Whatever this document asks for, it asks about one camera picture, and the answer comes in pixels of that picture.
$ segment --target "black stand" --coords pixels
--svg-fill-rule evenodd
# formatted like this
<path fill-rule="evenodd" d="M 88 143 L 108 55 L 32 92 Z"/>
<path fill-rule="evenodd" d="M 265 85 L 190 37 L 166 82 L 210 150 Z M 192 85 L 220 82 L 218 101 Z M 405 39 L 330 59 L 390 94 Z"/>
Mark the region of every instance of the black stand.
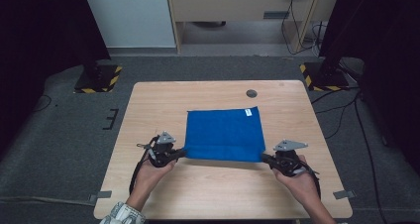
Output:
<path fill-rule="evenodd" d="M 304 67 L 301 69 L 309 90 L 324 91 L 349 88 L 349 83 L 341 71 L 337 69 L 324 71 L 325 62 L 305 62 L 303 65 Z"/>
<path fill-rule="evenodd" d="M 64 33 L 64 38 L 84 68 L 84 71 L 74 86 L 74 92 L 91 93 L 111 91 L 121 67 L 118 65 L 98 65 L 95 59 L 97 56 L 93 54 L 94 50 L 87 44 L 86 38 L 89 36 L 86 36 L 86 33 L 85 35 L 81 33 L 81 30 L 85 30 L 83 27 L 85 25 L 75 20 L 76 9 L 71 7 L 71 5 L 67 5 L 68 3 L 63 0 L 51 0 L 51 2 L 56 8 L 56 17 Z M 102 45 L 104 50 L 106 50 L 103 40 Z"/>
<path fill-rule="evenodd" d="M 118 65 L 96 65 L 95 68 L 94 74 L 88 74 L 88 69 L 84 69 L 74 85 L 74 92 L 92 93 L 112 90 L 121 67 Z"/>
<path fill-rule="evenodd" d="M 347 49 L 345 42 L 350 42 L 355 31 L 360 27 L 361 21 L 355 20 L 355 18 L 357 18 L 357 14 L 360 13 L 359 9 L 365 2 L 366 0 L 352 0 L 353 6 L 351 9 L 355 8 L 355 10 L 349 12 L 350 17 L 343 23 L 338 36 L 327 48 L 324 61 L 322 63 L 305 62 L 306 71 L 301 67 L 310 90 L 337 90 L 349 87 L 349 83 L 342 73 L 344 69 L 340 68 L 340 60 Z"/>

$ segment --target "blue towel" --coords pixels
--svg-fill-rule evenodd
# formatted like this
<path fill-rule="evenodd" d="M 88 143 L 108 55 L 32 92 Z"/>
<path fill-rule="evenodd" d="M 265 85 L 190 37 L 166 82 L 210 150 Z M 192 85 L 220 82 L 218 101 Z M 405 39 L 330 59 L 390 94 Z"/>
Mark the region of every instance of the blue towel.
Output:
<path fill-rule="evenodd" d="M 261 162 L 265 144 L 258 107 L 188 111 L 184 150 L 191 159 Z"/>

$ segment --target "wall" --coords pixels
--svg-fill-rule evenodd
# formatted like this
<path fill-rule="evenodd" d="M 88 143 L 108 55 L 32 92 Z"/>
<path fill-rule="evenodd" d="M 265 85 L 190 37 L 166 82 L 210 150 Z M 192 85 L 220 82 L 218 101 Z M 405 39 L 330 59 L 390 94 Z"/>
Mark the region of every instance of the wall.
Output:
<path fill-rule="evenodd" d="M 167 0 L 88 0 L 107 48 L 175 48 Z"/>

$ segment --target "plaid sleeve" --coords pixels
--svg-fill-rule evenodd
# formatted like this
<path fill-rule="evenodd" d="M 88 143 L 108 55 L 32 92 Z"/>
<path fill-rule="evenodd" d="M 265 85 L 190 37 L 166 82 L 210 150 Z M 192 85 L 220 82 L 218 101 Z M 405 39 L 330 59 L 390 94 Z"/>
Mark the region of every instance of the plaid sleeve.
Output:
<path fill-rule="evenodd" d="M 118 202 L 100 224 L 144 224 L 146 216 L 133 207 Z"/>

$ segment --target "yellow and black tape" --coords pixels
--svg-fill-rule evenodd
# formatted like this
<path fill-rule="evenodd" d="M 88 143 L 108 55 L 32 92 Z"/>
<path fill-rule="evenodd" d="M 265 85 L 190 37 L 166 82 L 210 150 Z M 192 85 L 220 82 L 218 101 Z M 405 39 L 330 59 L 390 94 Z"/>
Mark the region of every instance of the yellow and black tape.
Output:
<path fill-rule="evenodd" d="M 75 93 L 96 93 L 96 92 L 111 92 L 114 88 L 115 84 L 117 83 L 118 77 L 120 76 L 120 72 L 123 68 L 121 66 L 115 66 L 115 71 L 112 74 L 110 79 L 109 85 L 100 88 L 94 87 L 82 87 L 82 88 L 75 88 Z"/>
<path fill-rule="evenodd" d="M 308 89 L 310 91 L 336 91 L 336 90 L 341 90 L 341 89 L 347 89 L 348 87 L 341 87 L 341 86 L 316 86 L 313 84 L 313 80 L 311 79 L 311 76 L 309 75 L 308 70 L 306 69 L 306 65 L 305 64 L 301 64 L 300 65 L 300 71 L 303 74 L 303 77 L 305 79 L 306 82 L 306 86 L 308 87 Z"/>

